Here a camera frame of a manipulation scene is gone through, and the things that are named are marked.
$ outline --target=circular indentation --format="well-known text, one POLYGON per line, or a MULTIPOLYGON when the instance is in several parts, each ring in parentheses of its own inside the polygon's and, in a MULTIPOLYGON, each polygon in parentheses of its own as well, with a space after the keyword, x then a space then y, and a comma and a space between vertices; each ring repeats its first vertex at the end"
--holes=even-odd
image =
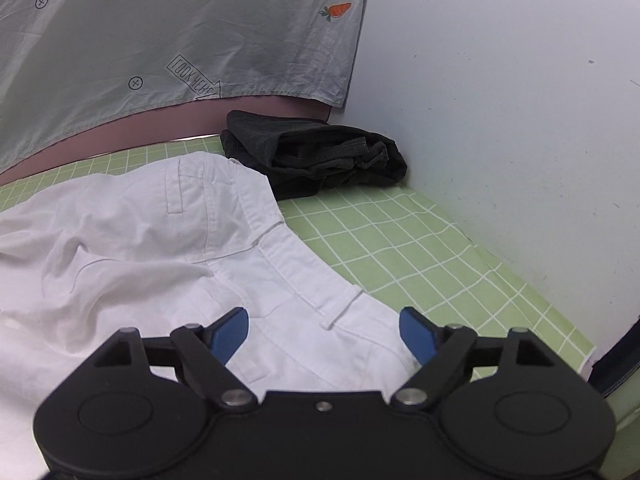
POLYGON ((332 407, 332 403, 327 402, 326 400, 316 402, 316 410, 318 410, 319 412, 328 412, 330 409, 332 409, 332 407))
POLYGON ((417 406, 427 400, 427 394, 420 388, 403 388, 396 393, 396 400, 405 406, 417 406))
POLYGON ((36 9, 41 9, 49 3, 49 0, 36 0, 36 9))
POLYGON ((142 78, 139 76, 129 79, 129 88, 132 90, 138 90, 142 86, 142 78))
POLYGON ((518 392, 496 403, 495 416, 511 431, 544 435, 563 428, 571 418, 571 411, 562 400, 550 394, 518 392))
POLYGON ((142 428, 154 408, 145 397, 127 392, 100 394, 86 400, 78 411, 82 425, 101 435, 118 435, 142 428))
POLYGON ((227 390, 222 394, 222 402, 227 406, 246 406, 252 400, 252 395, 247 390, 227 390))

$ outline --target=white pants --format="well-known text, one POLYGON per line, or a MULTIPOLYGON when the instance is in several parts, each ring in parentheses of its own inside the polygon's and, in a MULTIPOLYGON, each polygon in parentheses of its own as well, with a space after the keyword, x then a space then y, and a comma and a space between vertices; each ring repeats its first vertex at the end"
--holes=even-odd
POLYGON ((415 369, 398 315, 285 225, 267 179, 193 153, 44 189, 0 214, 0 478, 46 470, 38 404, 118 328, 168 335, 235 306, 228 368, 266 390, 381 390, 415 369))

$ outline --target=black folded garment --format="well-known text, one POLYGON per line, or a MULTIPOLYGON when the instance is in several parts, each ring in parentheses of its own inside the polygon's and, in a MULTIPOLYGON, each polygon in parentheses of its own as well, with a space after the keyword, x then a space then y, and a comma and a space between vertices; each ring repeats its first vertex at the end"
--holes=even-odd
POLYGON ((391 186, 406 174, 395 142, 358 128, 240 110, 229 112, 226 127, 225 155, 266 175, 276 200, 341 184, 391 186))

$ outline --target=folded clothing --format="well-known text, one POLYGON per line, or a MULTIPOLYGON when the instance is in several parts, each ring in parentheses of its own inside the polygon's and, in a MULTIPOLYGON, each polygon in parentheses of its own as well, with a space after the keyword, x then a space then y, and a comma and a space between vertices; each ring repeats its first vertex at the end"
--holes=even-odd
POLYGON ((340 184, 391 186, 407 170, 395 142, 359 128, 240 110, 229 112, 226 127, 225 155, 266 175, 276 200, 340 184))
POLYGON ((165 336, 235 306, 249 335, 228 368, 259 397, 381 390, 415 369, 398 315, 286 226, 267 179, 204 152, 93 174, 0 214, 0 478, 46 466, 42 400, 113 332, 165 336))

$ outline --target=carrot print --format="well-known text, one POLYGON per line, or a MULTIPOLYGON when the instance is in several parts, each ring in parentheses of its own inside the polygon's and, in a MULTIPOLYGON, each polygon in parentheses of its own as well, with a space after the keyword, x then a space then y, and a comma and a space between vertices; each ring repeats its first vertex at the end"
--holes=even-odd
POLYGON ((324 8, 320 11, 320 16, 326 16, 326 20, 328 22, 331 21, 331 18, 340 18, 347 10, 351 7, 351 3, 347 4, 337 4, 332 5, 331 7, 324 6, 324 8))

